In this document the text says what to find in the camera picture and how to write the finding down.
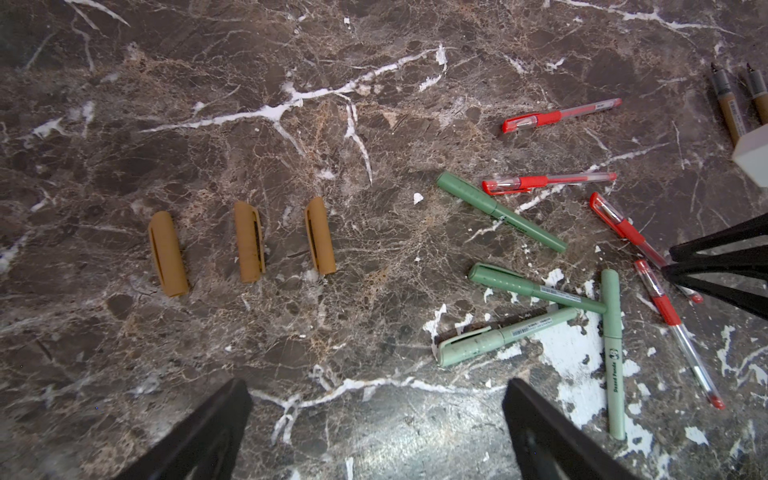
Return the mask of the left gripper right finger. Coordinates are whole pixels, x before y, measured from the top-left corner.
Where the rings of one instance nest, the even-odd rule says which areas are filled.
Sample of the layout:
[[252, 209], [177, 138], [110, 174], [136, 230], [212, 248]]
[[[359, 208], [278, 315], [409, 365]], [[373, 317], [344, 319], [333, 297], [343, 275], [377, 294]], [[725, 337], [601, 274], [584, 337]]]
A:
[[633, 479], [520, 378], [508, 381], [502, 409], [524, 479]]

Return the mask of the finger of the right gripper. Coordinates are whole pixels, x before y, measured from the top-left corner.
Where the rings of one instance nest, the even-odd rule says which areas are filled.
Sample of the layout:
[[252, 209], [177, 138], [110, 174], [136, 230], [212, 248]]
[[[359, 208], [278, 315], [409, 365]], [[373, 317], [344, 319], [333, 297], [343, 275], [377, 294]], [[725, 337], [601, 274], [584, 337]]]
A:
[[766, 296], [694, 278], [683, 272], [682, 264], [668, 265], [661, 272], [671, 283], [721, 300], [763, 320], [767, 319]]
[[705, 250], [765, 236], [767, 234], [767, 218], [768, 214], [765, 213], [725, 230], [675, 245], [669, 249], [669, 253], [673, 261], [682, 262], [694, 258], [703, 258]]

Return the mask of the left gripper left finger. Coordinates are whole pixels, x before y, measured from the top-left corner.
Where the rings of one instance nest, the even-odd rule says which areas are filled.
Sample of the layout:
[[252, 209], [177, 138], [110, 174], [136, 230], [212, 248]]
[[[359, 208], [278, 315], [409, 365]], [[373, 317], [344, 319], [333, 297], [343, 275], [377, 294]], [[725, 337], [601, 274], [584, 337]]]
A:
[[253, 400], [233, 378], [132, 465], [119, 479], [230, 479]]

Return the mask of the red gel pen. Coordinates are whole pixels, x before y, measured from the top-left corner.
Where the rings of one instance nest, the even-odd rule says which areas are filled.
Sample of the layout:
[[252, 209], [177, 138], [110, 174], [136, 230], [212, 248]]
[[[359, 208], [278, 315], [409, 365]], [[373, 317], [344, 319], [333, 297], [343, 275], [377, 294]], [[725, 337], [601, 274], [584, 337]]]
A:
[[506, 119], [501, 125], [501, 133], [508, 134], [520, 130], [551, 125], [568, 118], [610, 110], [620, 106], [622, 103], [623, 100], [621, 98], [612, 98], [568, 109], [520, 115]]
[[501, 180], [486, 180], [481, 183], [482, 190], [491, 196], [526, 193], [533, 189], [556, 184], [584, 184], [592, 182], [612, 182], [618, 175], [612, 172], [593, 172], [571, 175], [521, 176]]
[[724, 410], [726, 408], [725, 402], [710, 375], [707, 373], [703, 361], [688, 337], [682, 320], [667, 297], [660, 281], [657, 279], [646, 260], [636, 260], [634, 262], [634, 269], [640, 276], [643, 285], [651, 297], [651, 301], [676, 338], [688, 367], [704, 391], [708, 402], [714, 408]]
[[661, 300], [663, 304], [669, 304], [666, 293], [650, 267], [650, 265], [654, 265], [657, 270], [661, 271], [670, 265], [669, 259], [652, 247], [639, 230], [602, 195], [594, 192], [590, 197], [589, 205], [619, 237], [632, 244], [642, 254], [642, 258], [634, 262], [634, 268], [641, 276], [644, 285], [649, 289], [654, 303], [658, 305], [659, 300]]

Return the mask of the tan pen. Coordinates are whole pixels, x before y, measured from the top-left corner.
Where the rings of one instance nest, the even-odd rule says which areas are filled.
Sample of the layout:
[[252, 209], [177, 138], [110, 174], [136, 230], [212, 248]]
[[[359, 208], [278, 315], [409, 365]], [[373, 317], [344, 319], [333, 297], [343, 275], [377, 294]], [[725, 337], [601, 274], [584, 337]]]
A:
[[723, 114], [732, 143], [736, 146], [739, 140], [747, 133], [736, 96], [726, 71], [717, 66], [714, 62], [710, 63], [710, 69], [712, 84], [715, 95], [717, 96], [718, 104]]
[[753, 68], [749, 63], [747, 68], [747, 83], [752, 97], [752, 102], [757, 111], [762, 125], [768, 124], [768, 91], [767, 84], [761, 72]]

